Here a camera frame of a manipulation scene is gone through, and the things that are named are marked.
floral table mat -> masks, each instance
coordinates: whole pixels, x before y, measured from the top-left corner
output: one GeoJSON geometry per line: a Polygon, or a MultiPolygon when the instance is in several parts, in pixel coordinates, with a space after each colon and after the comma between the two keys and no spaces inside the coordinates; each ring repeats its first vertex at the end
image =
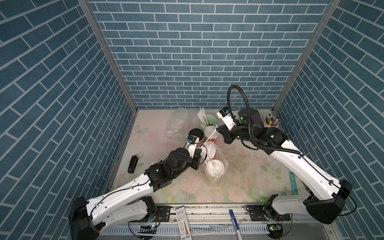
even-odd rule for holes
{"type": "MultiPolygon", "coordinates": [[[[152,163],[165,159],[170,151],[183,147],[164,137],[164,131],[173,110],[139,110],[133,130],[113,183],[118,188],[142,174],[152,163]],[[139,157],[135,172],[127,172],[133,155],[139,157]]],[[[218,110],[207,110],[215,115],[218,110]]],[[[199,127],[197,110],[190,110],[190,129],[199,127]]],[[[223,122],[218,119],[218,126],[223,122]]],[[[216,142],[224,153],[229,167],[217,185],[210,185],[204,171],[187,169],[172,184],[151,196],[156,203],[229,203],[265,202],[271,194],[292,195],[289,169],[262,150],[245,148],[240,141],[225,144],[220,135],[216,142]]],[[[296,176],[298,193],[305,193],[304,185],[296,176]]]]}

brick wallpaper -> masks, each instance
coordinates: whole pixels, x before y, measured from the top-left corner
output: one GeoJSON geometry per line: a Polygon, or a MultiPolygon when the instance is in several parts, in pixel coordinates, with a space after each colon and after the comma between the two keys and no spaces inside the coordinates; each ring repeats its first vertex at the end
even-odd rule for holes
{"type": "Polygon", "coordinates": [[[65,239],[131,110],[77,0],[0,1],[0,239],[65,239]]]}
{"type": "Polygon", "coordinates": [[[139,108],[221,106],[231,84],[271,108],[328,1],[91,4],[139,108]]]}
{"type": "Polygon", "coordinates": [[[344,239],[384,239],[383,12],[382,0],[342,0],[279,109],[295,144],[353,184],[344,239]]]}

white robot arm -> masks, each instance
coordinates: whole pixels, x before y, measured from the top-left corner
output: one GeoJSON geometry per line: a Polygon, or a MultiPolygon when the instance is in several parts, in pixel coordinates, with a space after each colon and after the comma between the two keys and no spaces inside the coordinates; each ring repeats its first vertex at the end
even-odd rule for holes
{"type": "Polygon", "coordinates": [[[72,239],[94,240],[99,232],[123,222],[152,220],[157,207],[152,197],[146,196],[171,184],[189,167],[199,168],[198,141],[197,137],[189,136],[185,148],[170,152],[166,159],[114,191],[89,200],[83,196],[75,199],[68,217],[72,239]]]}
{"type": "Polygon", "coordinates": [[[253,150],[265,151],[273,156],[293,173],[295,173],[310,189],[308,194],[294,196],[272,195],[264,205],[264,211],[269,219],[276,219],[284,214],[310,214],[316,220],[330,224],[341,213],[345,199],[352,191],[352,184],[347,180],[339,181],[329,175],[307,156],[305,156],[288,139],[288,136],[275,127],[264,127],[262,123],[254,123],[250,113],[247,97],[237,85],[229,87],[227,92],[227,107],[217,113],[224,125],[216,130],[224,137],[224,142],[231,144],[235,139],[253,150]],[[237,89],[245,102],[247,124],[240,124],[230,109],[230,92],[237,89]],[[257,149],[244,144],[249,141],[257,149]]]}

box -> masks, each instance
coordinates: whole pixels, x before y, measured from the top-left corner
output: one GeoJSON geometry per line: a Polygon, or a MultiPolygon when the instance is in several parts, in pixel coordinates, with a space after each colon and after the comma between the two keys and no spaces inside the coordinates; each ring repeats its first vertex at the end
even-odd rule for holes
{"type": "Polygon", "coordinates": [[[179,226],[181,240],[192,240],[189,230],[187,214],[185,213],[185,207],[178,207],[175,210],[175,213],[177,218],[177,224],[179,226]]]}

blue marker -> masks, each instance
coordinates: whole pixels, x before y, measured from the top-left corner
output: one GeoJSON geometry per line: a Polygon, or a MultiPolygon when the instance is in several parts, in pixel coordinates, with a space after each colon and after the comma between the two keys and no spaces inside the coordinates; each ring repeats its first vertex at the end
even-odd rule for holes
{"type": "Polygon", "coordinates": [[[243,240],[243,238],[241,237],[241,234],[240,234],[239,226],[237,225],[235,215],[233,214],[233,211],[231,209],[229,210],[229,214],[231,215],[232,223],[233,223],[233,226],[235,227],[235,230],[236,230],[237,239],[243,240]]]}

